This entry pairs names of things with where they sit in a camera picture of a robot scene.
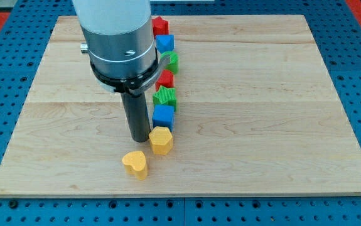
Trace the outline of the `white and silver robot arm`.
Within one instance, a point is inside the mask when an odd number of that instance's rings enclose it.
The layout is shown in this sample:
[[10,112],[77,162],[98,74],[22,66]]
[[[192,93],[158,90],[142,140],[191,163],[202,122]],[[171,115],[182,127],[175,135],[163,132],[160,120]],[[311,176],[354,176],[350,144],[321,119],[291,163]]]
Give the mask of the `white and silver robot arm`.
[[170,63],[154,45],[149,0],[73,0],[95,77],[110,92],[147,91]]

